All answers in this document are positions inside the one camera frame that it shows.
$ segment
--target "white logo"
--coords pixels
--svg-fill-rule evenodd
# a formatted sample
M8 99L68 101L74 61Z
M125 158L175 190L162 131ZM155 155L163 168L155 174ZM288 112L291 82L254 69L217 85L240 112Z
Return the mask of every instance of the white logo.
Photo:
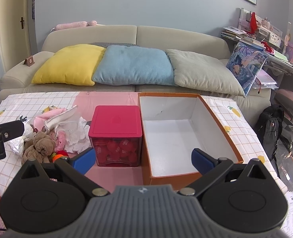
M141 192L142 194L144 194L148 191L148 189L145 187L141 187L140 189L138 189L138 191Z

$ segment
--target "black backpack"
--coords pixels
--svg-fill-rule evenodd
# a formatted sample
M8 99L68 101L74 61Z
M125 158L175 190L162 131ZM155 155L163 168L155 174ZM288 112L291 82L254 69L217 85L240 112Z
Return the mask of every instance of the black backpack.
M254 127L254 131L265 150L270 162L273 160L278 177L279 169L276 160L276 151L278 140L282 133L282 121L284 119L284 110L279 105L267 107L259 116Z

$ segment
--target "sofa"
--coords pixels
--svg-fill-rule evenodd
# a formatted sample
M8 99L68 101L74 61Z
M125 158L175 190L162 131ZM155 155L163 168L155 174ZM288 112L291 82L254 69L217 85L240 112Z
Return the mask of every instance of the sofa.
M161 50L177 49L208 55L221 60L225 65L230 57L227 43L218 37L180 29L106 25L63 29L51 32L44 41L42 50L35 54L34 64L30 67L23 61L10 69L0 79L0 102L11 94L53 91L117 91L117 92L166 92L197 93L201 95L226 97L235 100L247 122L253 127L260 113L270 106L270 89L251 89L246 97L205 92L180 86L163 85L126 85L110 86L96 83L94 86L74 86L60 83L31 84L36 71L54 53L63 47L94 42L132 43L141 47Z

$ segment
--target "red plastic box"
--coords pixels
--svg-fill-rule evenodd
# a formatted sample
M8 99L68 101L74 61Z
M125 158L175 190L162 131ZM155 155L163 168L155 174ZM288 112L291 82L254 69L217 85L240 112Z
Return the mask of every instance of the red plastic box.
M89 129L97 165L140 164L142 124L138 106L97 106Z

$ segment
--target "door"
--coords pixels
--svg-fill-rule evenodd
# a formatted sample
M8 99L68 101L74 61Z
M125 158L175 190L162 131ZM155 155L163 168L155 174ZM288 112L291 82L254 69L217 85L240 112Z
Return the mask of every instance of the door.
M27 0L0 0L0 54L4 72L31 55Z

